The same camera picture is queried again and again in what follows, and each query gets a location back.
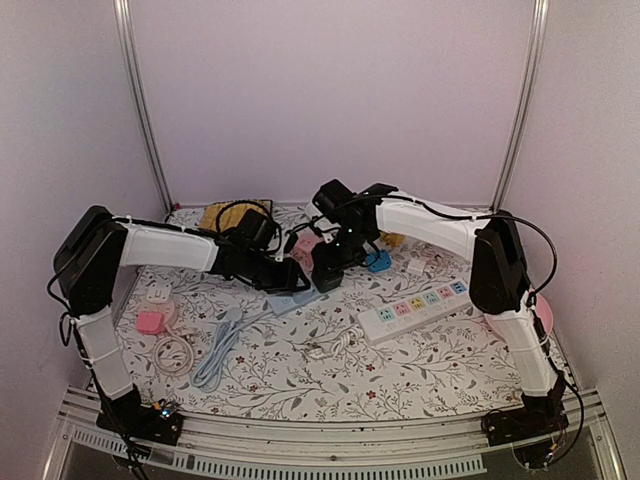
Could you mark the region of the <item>pink cube plug adapter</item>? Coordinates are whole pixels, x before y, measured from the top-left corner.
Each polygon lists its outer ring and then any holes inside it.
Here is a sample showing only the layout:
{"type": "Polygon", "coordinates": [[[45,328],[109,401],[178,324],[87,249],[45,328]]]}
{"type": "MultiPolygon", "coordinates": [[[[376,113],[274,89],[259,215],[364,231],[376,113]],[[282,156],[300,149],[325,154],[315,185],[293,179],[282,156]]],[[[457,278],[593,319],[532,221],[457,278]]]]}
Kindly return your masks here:
{"type": "Polygon", "coordinates": [[[301,235],[291,250],[291,257],[294,258],[304,270],[313,268],[312,251],[323,239],[313,234],[301,235]]]}

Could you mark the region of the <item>yellow cube plug adapter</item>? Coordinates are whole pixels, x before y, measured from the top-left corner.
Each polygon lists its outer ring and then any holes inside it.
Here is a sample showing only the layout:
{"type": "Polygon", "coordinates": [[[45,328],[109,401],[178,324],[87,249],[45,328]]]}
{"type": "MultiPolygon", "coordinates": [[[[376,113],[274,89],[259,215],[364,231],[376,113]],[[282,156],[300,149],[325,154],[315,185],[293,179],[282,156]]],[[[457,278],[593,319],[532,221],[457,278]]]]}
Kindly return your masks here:
{"type": "Polygon", "coordinates": [[[382,232],[381,240],[391,248],[399,247],[405,240],[405,236],[397,233],[382,232]]]}

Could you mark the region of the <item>light blue cube adapter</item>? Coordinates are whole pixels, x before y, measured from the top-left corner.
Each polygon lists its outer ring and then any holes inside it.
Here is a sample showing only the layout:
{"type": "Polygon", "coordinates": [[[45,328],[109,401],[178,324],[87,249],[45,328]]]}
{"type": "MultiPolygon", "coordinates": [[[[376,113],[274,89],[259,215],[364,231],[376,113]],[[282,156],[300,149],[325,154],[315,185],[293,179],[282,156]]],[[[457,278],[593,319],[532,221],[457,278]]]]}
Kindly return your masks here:
{"type": "Polygon", "coordinates": [[[374,251],[367,255],[365,266],[371,273],[380,273],[391,268],[392,260],[386,250],[374,251]]]}

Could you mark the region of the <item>white long power strip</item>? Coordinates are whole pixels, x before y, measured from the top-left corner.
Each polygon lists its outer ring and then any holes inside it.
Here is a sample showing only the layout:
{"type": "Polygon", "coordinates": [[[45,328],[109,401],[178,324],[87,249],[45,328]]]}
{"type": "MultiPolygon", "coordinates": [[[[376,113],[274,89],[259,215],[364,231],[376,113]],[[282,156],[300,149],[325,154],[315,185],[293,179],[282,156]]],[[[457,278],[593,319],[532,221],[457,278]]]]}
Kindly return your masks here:
{"type": "Polygon", "coordinates": [[[455,278],[357,316],[371,345],[391,340],[459,312],[473,309],[469,285],[455,278]]]}

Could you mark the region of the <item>dark green cube socket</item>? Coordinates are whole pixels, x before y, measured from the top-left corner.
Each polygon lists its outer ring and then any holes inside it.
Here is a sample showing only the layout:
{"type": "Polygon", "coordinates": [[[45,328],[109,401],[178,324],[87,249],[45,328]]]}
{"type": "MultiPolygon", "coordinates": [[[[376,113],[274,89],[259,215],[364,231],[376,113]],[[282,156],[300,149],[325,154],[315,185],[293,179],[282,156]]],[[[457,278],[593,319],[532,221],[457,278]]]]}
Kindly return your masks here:
{"type": "Polygon", "coordinates": [[[343,280],[344,273],[342,271],[313,271],[312,282],[320,293],[327,293],[338,288],[343,280]]]}

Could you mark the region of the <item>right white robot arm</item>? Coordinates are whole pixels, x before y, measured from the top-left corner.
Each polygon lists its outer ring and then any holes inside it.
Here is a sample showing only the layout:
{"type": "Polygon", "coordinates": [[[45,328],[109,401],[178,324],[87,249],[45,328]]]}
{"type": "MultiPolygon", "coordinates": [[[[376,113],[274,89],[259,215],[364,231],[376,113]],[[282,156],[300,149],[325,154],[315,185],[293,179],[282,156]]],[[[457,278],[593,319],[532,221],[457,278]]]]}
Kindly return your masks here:
{"type": "Polygon", "coordinates": [[[470,300],[506,341],[518,369],[523,407],[517,427],[537,436],[552,424],[567,381],[553,366],[535,313],[539,291],[528,276],[517,230],[522,219],[506,211],[476,215],[428,202],[376,183],[355,193],[337,179],[320,187],[312,205],[337,226],[332,241],[312,250],[312,281],[321,292],[337,288],[346,269],[364,261],[364,246],[381,233],[420,240],[471,263],[470,300]]]}

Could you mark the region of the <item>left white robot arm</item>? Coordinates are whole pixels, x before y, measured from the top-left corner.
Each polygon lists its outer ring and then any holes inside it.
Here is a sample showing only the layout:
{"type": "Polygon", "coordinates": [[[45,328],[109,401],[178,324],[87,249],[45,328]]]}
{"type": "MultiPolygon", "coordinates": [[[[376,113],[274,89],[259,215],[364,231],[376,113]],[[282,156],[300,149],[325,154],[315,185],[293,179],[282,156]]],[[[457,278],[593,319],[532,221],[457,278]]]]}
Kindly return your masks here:
{"type": "Polygon", "coordinates": [[[113,402],[111,419],[128,434],[148,426],[148,412],[129,395],[135,388],[122,357],[112,313],[113,290],[123,267],[183,268],[239,280],[268,294],[305,291],[311,283],[299,263],[279,257],[273,239],[284,238],[266,210],[247,210],[238,224],[214,231],[116,217],[90,207],[58,249],[49,296],[65,309],[84,362],[113,402]]]}

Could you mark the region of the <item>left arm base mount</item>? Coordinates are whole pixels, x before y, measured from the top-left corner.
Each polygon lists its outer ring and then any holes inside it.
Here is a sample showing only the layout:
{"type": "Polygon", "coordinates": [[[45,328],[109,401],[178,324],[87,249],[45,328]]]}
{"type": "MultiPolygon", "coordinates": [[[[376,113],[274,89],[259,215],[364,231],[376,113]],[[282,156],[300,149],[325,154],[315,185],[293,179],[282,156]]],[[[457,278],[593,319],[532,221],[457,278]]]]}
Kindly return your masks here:
{"type": "Polygon", "coordinates": [[[179,408],[178,403],[164,399],[143,405],[138,398],[122,397],[102,407],[96,425],[129,438],[176,446],[184,423],[179,408]]]}

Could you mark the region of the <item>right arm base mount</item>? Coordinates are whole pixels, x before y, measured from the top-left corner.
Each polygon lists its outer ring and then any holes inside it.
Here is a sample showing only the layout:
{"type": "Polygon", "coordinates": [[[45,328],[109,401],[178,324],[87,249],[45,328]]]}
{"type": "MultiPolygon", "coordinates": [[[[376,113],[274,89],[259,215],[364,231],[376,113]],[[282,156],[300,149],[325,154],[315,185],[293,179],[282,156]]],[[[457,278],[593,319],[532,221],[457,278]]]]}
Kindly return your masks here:
{"type": "Polygon", "coordinates": [[[547,436],[546,440],[515,447],[512,450],[515,460],[522,467],[538,470],[549,467],[559,453],[559,441],[550,435],[559,433],[568,427],[561,399],[551,396],[531,397],[522,395],[523,406],[510,409],[494,409],[481,419],[481,430],[490,446],[513,444],[547,436]]]}

